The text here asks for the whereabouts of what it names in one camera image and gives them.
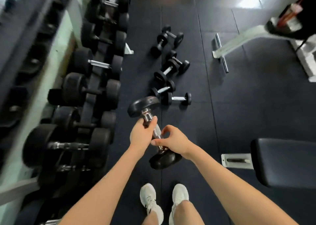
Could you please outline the person's white shoe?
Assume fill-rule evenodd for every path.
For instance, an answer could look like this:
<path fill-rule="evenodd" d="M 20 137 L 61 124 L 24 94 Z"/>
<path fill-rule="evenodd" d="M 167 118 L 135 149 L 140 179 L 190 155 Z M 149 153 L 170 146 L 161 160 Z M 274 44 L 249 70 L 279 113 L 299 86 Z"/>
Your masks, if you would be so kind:
<path fill-rule="evenodd" d="M 187 188 L 183 184 L 176 184 L 174 186 L 174 189 L 172 191 L 172 209 L 169 216 L 169 225 L 174 225 L 174 212 L 181 202 L 183 201 L 189 201 L 189 194 Z"/>
<path fill-rule="evenodd" d="M 152 184 L 146 183 L 140 189 L 140 201 L 145 207 L 147 215 L 151 210 L 155 211 L 158 216 L 159 225 L 162 225 L 164 220 L 164 213 L 162 208 L 156 202 L 156 191 Z"/>

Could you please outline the person's right white shoe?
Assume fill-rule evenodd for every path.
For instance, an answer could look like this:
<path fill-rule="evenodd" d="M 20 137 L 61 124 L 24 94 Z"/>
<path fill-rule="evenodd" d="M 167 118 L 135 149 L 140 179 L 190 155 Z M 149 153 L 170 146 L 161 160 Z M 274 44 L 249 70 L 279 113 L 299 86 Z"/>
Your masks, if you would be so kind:
<path fill-rule="evenodd" d="M 181 202 L 183 201 L 189 201 L 189 194 L 187 188 L 183 184 L 176 184 L 174 186 L 174 189 L 172 191 L 172 209 L 169 216 L 169 225 L 174 225 L 174 212 Z"/>

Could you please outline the person's right leg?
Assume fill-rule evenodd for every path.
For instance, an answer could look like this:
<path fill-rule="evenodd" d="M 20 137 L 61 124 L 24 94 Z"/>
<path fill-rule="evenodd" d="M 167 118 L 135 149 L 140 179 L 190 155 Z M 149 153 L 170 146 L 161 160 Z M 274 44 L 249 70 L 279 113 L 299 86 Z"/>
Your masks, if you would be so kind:
<path fill-rule="evenodd" d="M 179 203 L 173 210 L 174 225 L 205 225 L 200 214 L 189 200 Z"/>

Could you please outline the person's left leg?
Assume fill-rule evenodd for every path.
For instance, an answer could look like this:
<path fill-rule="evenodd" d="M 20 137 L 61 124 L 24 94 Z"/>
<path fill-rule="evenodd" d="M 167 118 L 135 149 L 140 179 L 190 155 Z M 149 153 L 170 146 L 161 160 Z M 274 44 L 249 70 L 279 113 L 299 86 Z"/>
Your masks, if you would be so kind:
<path fill-rule="evenodd" d="M 157 213 L 151 210 L 141 225 L 159 225 Z"/>

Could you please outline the person's leg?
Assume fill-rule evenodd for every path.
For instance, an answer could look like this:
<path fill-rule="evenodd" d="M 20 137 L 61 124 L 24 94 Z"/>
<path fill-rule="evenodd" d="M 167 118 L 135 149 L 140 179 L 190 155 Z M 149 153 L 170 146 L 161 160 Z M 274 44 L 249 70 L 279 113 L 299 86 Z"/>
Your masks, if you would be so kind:
<path fill-rule="evenodd" d="M 141 225 L 159 225 L 157 213 L 151 210 Z"/>
<path fill-rule="evenodd" d="M 179 203 L 173 210 L 174 225 L 205 225 L 200 214 L 189 200 Z"/>

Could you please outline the cluster of small floor dumbbells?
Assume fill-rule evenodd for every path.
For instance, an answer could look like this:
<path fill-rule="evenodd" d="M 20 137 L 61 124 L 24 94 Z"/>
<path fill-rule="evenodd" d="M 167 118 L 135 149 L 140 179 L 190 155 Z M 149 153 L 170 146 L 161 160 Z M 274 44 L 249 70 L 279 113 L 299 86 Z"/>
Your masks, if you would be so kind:
<path fill-rule="evenodd" d="M 179 32 L 175 35 L 171 32 L 171 26 L 168 24 L 165 25 L 162 28 L 161 33 L 157 36 L 157 44 L 151 48 L 151 53 L 154 57 L 158 57 L 162 54 L 164 47 L 168 44 L 169 37 L 174 39 L 173 45 L 176 48 L 183 41 L 184 34 L 183 32 Z M 166 104 L 171 104 L 172 101 L 180 101 L 182 104 L 190 105 L 192 102 L 192 96 L 190 93 L 186 93 L 186 95 L 182 97 L 172 97 L 172 93 L 176 90 L 176 86 L 175 83 L 167 77 L 170 73 L 185 73 L 190 65 L 191 64 L 188 60 L 181 62 L 177 58 L 177 52 L 175 50 L 168 52 L 165 58 L 164 68 L 154 72 L 154 79 L 161 85 L 164 85 L 164 87 L 159 90 L 152 88 L 151 94 L 157 98 L 161 98 L 163 94 L 166 94 Z"/>

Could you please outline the person's left white shoe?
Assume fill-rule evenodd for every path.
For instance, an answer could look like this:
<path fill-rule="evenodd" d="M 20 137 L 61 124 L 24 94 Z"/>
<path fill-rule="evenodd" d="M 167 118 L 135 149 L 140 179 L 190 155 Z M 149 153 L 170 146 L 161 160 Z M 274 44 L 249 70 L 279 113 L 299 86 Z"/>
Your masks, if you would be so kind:
<path fill-rule="evenodd" d="M 145 207 L 147 215 L 151 210 L 155 211 L 158 216 L 159 225 L 162 225 L 164 220 L 164 213 L 162 208 L 156 202 L 156 191 L 152 184 L 146 183 L 140 189 L 140 201 Z"/>

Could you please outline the grey dumbbell rack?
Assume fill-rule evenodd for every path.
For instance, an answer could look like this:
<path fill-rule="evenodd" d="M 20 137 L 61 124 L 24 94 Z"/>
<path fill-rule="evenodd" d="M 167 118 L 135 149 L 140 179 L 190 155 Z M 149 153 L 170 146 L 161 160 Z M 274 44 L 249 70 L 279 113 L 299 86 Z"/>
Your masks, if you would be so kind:
<path fill-rule="evenodd" d="M 88 0 L 70 0 L 62 16 L 61 25 L 53 40 L 48 58 L 32 84 L 33 93 L 22 121 L 10 134 L 9 152 L 0 173 L 0 225 L 13 225 L 24 197 L 38 191 L 37 177 L 22 162 L 22 148 L 29 132 L 38 125 L 47 111 L 49 89 L 57 85 L 66 71 L 70 50 L 80 42 L 80 27 Z"/>

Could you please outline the person's left hand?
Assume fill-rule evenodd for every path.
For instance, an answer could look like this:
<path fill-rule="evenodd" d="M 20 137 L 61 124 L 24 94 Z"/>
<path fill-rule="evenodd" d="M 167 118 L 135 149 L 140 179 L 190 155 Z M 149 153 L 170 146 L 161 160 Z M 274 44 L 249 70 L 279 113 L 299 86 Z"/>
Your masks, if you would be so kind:
<path fill-rule="evenodd" d="M 144 119 L 140 118 L 134 125 L 130 134 L 130 148 L 136 152 L 137 156 L 141 158 L 148 148 L 154 129 L 144 128 Z"/>

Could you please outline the white frame incline bench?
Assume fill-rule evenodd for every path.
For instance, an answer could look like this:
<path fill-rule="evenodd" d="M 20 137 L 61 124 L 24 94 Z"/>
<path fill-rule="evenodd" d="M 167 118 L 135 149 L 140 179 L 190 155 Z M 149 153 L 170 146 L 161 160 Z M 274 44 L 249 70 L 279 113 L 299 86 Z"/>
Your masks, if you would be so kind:
<path fill-rule="evenodd" d="M 217 49 L 212 51 L 212 56 L 221 61 L 225 73 L 228 73 L 227 54 L 250 40 L 269 38 L 290 41 L 309 82 L 316 83 L 316 0 L 297 0 L 294 3 L 299 3 L 303 10 L 284 27 L 276 27 L 278 17 L 272 17 L 265 25 L 241 32 L 223 46 L 219 34 L 215 34 Z"/>

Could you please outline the red and white bottle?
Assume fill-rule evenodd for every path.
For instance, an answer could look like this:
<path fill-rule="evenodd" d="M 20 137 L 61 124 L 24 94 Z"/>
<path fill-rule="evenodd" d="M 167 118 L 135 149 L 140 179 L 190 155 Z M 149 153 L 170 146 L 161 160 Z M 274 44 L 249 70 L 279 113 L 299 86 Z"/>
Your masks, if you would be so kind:
<path fill-rule="evenodd" d="M 278 17 L 276 27 L 284 27 L 287 22 L 296 17 L 303 10 L 299 3 L 292 3 L 286 6 Z"/>

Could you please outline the row of large racked dumbbells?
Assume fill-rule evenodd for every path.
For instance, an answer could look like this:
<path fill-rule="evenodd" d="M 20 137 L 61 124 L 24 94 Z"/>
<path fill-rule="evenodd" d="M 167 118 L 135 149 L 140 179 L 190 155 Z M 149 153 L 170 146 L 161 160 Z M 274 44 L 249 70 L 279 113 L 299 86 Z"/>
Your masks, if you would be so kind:
<path fill-rule="evenodd" d="M 34 42 L 0 110 L 0 173 L 10 134 L 22 121 L 70 0 L 49 0 L 36 22 Z M 13 225 L 57 225 L 101 179 L 116 126 L 131 0 L 88 0 L 80 42 L 70 50 L 66 71 L 49 89 L 47 111 L 28 134 L 22 162 L 39 190 L 26 195 Z"/>

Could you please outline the black dumbbell with chrome handle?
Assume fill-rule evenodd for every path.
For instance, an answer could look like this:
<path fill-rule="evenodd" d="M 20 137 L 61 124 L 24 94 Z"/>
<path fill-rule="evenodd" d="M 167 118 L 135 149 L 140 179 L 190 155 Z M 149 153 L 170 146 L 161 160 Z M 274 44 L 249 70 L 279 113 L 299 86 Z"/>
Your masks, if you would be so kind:
<path fill-rule="evenodd" d="M 136 100 L 128 107 L 128 114 L 131 118 L 143 118 L 143 126 L 147 128 L 152 121 L 152 111 L 160 106 L 160 101 L 155 96 L 147 96 Z M 162 170 L 168 168 L 182 159 L 182 156 L 173 152 L 168 147 L 158 146 L 157 154 L 150 160 L 150 166 L 155 170 Z"/>

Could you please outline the person's left forearm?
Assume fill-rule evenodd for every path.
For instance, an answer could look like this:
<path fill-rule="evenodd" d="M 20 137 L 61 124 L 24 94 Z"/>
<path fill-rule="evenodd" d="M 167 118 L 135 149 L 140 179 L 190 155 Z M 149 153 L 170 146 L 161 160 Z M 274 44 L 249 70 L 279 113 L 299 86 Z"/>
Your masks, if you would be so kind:
<path fill-rule="evenodd" d="M 61 219 L 59 225 L 109 225 L 121 194 L 148 145 L 130 144 L 112 169 Z"/>

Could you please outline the person's right hand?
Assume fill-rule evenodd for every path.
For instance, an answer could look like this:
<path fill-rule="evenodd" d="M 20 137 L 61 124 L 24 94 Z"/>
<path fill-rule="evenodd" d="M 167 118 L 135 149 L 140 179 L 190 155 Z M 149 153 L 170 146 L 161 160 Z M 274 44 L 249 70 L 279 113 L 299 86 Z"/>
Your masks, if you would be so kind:
<path fill-rule="evenodd" d="M 185 159 L 191 159 L 192 149 L 196 146 L 177 127 L 167 125 L 162 130 L 162 135 L 169 133 L 168 147 L 171 151 L 180 154 Z"/>

